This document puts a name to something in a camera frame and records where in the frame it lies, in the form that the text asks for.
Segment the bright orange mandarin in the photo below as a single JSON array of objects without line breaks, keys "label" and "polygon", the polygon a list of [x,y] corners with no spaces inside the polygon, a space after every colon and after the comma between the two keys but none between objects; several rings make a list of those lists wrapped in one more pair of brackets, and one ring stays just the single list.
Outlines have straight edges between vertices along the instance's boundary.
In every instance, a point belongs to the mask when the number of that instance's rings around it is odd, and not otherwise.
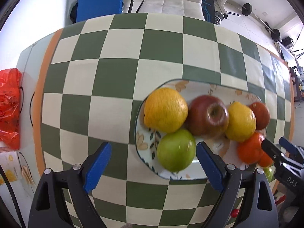
[{"label": "bright orange mandarin", "polygon": [[238,143],[237,155],[239,159],[248,165],[257,163],[263,155],[261,143],[264,136],[255,132],[249,139],[244,142]]}]

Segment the red plastic bag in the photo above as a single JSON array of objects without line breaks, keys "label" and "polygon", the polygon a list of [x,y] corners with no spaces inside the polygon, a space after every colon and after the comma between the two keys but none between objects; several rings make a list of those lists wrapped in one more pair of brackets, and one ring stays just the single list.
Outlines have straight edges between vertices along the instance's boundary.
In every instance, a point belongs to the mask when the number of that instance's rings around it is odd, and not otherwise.
[{"label": "red plastic bag", "polygon": [[1,70],[1,141],[12,150],[20,148],[20,80],[22,74],[17,68]]}]

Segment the dark reddish brown orange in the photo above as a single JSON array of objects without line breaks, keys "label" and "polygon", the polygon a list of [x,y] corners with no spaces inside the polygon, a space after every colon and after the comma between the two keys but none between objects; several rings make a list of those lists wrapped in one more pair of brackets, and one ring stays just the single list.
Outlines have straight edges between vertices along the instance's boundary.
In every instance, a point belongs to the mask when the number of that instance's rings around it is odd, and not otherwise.
[{"label": "dark reddish brown orange", "polygon": [[254,102],[249,105],[249,108],[253,111],[256,117],[256,130],[263,130],[270,122],[271,116],[269,109],[262,102]]}]

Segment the large yellow orange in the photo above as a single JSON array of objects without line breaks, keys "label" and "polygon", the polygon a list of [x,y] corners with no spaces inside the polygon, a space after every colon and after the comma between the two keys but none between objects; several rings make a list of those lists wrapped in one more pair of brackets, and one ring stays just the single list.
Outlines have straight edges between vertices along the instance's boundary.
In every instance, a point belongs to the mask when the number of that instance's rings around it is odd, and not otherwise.
[{"label": "large yellow orange", "polygon": [[188,115],[186,100],[174,89],[154,90],[144,104],[144,125],[159,132],[173,133]]}]

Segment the small green apple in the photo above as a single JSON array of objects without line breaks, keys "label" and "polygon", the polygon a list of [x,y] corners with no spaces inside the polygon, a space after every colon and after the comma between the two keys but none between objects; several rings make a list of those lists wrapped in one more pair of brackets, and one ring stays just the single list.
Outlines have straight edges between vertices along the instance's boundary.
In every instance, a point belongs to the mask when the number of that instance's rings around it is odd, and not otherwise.
[{"label": "small green apple", "polygon": [[273,179],[273,174],[274,174],[272,168],[271,167],[264,167],[263,171],[264,171],[264,174],[265,174],[268,182],[271,183],[271,181]]}]

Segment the illustrated ceramic plate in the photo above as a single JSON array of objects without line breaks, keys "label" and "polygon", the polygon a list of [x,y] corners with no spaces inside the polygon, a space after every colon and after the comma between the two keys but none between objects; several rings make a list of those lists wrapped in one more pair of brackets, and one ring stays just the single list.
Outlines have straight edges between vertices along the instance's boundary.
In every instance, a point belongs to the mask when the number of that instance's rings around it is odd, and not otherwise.
[{"label": "illustrated ceramic plate", "polygon": [[[175,89],[186,100],[188,104],[196,97],[201,95],[211,95],[219,98],[226,107],[233,102],[240,102],[243,105],[250,105],[254,102],[261,102],[261,98],[249,91],[239,90],[220,84],[211,84],[208,82],[172,79],[162,85],[160,88]],[[197,157],[194,157],[192,163],[180,172],[170,172],[164,169],[157,159],[157,146],[166,135],[163,132],[153,130],[144,125],[144,104],[142,102],[137,112],[135,122],[135,146],[139,158],[156,175],[167,180],[197,180],[205,179],[207,176],[202,169]],[[227,139],[224,135],[215,139],[205,139],[201,136],[195,137],[196,142],[204,141],[214,154],[219,155],[225,163],[234,164],[240,170],[248,169],[249,165],[242,162],[237,154],[237,142]]]}]

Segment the red apple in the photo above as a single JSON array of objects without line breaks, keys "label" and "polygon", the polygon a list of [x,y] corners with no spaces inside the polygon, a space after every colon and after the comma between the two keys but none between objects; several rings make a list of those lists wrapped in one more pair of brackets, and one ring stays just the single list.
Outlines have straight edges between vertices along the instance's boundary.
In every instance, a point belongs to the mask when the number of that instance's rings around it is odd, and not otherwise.
[{"label": "red apple", "polygon": [[225,132],[228,124],[228,110],[219,98],[201,95],[190,103],[185,127],[192,135],[217,138]]}]

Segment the small orange mandarin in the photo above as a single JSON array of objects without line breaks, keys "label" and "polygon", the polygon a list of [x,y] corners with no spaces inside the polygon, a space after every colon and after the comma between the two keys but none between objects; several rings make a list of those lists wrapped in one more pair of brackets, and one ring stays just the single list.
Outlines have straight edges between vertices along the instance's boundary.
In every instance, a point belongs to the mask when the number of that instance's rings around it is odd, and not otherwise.
[{"label": "small orange mandarin", "polygon": [[273,165],[274,161],[265,152],[262,154],[261,158],[258,160],[258,165],[266,168]]}]

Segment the large green apple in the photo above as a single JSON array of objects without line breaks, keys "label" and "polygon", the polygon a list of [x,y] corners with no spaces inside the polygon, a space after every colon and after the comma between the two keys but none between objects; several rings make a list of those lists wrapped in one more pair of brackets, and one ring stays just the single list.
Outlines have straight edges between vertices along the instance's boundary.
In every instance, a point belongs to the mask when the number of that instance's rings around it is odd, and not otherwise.
[{"label": "large green apple", "polygon": [[192,163],[195,151],[194,136],[186,129],[179,129],[161,139],[157,147],[157,159],[164,169],[180,172]]}]

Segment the yellow lemon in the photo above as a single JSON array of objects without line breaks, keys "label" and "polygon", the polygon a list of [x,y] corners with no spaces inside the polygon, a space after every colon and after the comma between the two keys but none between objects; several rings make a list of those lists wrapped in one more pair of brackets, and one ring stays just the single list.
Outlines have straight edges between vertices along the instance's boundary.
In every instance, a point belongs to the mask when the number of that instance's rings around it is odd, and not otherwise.
[{"label": "yellow lemon", "polygon": [[232,103],[228,108],[229,124],[225,131],[226,137],[231,141],[244,142],[256,130],[256,117],[253,111],[240,102]]}]

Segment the yellow white box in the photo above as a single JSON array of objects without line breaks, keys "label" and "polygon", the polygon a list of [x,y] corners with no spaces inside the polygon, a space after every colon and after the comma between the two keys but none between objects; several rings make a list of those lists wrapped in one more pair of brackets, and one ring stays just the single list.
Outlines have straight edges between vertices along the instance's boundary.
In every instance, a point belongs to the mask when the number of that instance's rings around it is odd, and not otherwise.
[{"label": "yellow white box", "polygon": [[24,180],[27,185],[35,186],[28,163],[20,151],[1,148],[1,167],[9,182]]}]

